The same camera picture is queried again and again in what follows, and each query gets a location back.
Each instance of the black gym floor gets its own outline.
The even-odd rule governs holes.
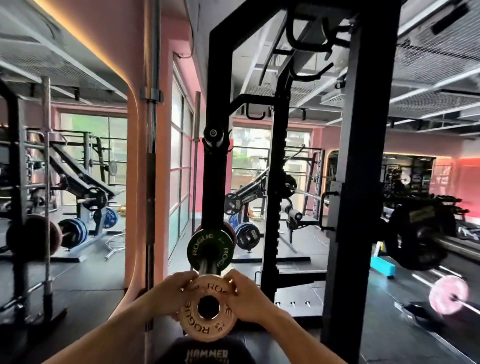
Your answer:
[[[0,245],[3,244],[6,220],[0,221]],[[286,227],[281,231],[287,234]],[[169,273],[190,269],[185,259],[186,246],[190,235],[187,225],[183,236],[175,246],[169,259]],[[328,254],[328,239],[316,227],[306,227],[294,232],[294,247],[305,254],[310,254],[310,263],[279,264],[281,269],[325,269]],[[279,244],[279,252],[289,251]],[[262,252],[262,242],[252,250],[251,254]],[[95,243],[83,251],[87,259],[82,263],[55,263],[52,274],[54,282],[55,305],[67,306],[65,320],[41,344],[33,347],[19,363],[41,363],[68,344],[80,338],[84,333],[104,322],[113,311],[123,295],[124,252],[114,254],[108,261],[104,260],[107,250],[102,242]],[[480,267],[457,255],[450,255],[444,265],[462,275],[467,280],[471,290],[471,300],[480,302]],[[257,263],[236,263],[232,265],[239,271],[254,278],[255,272],[261,268]],[[7,262],[0,262],[0,303],[11,297],[12,273]],[[43,278],[43,267],[32,264],[29,269],[30,285],[40,282]],[[423,301],[428,297],[429,288],[411,277],[411,272],[396,268],[396,278],[386,279],[385,276],[371,271],[365,310],[364,328],[361,346],[361,362],[366,363],[462,363],[457,356],[442,345],[436,338],[425,331],[409,326],[400,317],[400,312],[394,307],[395,301],[408,303]],[[32,296],[32,313],[40,310],[41,292]],[[312,285],[280,289],[276,301],[280,305],[289,304],[295,297],[310,300],[313,310],[322,309],[324,282]],[[0,316],[9,317],[10,313]],[[155,352],[160,355],[166,347],[181,335],[181,328],[169,318],[156,321]],[[233,335],[245,342],[258,363],[283,364],[287,358],[267,333],[236,332]],[[478,319],[466,310],[449,318],[449,329],[443,335],[461,351],[467,352],[475,362],[480,362],[480,325]],[[143,357],[142,333],[129,345],[128,354],[123,363],[141,363]],[[8,364],[7,357],[0,355],[0,363]]]

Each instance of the ceiling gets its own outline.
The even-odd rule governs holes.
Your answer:
[[[206,7],[212,2],[220,6],[214,0],[205,1],[202,6]],[[232,1],[229,7],[236,7],[240,3],[242,1]],[[461,0],[460,4],[466,5],[468,12],[437,35],[433,34],[431,27],[452,12],[454,6],[451,0],[408,0],[403,5],[389,112],[389,122],[395,123],[396,129],[469,136],[472,135],[470,133],[480,134],[480,125],[475,124],[480,120],[480,0]],[[211,25],[211,30],[229,13],[224,15],[219,14],[221,10],[210,10],[215,21],[207,24],[203,19],[202,24],[201,17],[194,17],[197,27],[208,28]],[[286,56],[273,57],[260,86],[259,78],[284,14],[278,13],[234,51],[234,95],[241,92],[273,94],[278,67]],[[295,21],[295,36],[301,33],[305,25],[304,21]],[[198,35],[195,46],[205,51],[208,47],[201,36]],[[349,35],[339,34],[339,37],[348,39]],[[290,49],[285,34],[277,49]],[[306,122],[318,120],[319,124],[341,125],[343,89],[335,89],[335,85],[340,76],[346,73],[348,77],[347,59],[348,49],[334,46],[328,61],[324,60],[324,54],[316,54],[305,64],[301,71],[305,74],[316,73],[329,62],[335,66],[327,77],[319,81],[293,83],[291,117],[301,118],[303,108],[307,109]],[[261,113],[265,107],[254,105],[250,109],[255,114]]]
[[[126,105],[127,84],[33,1],[0,0],[0,77],[38,98],[41,76],[54,101]]]

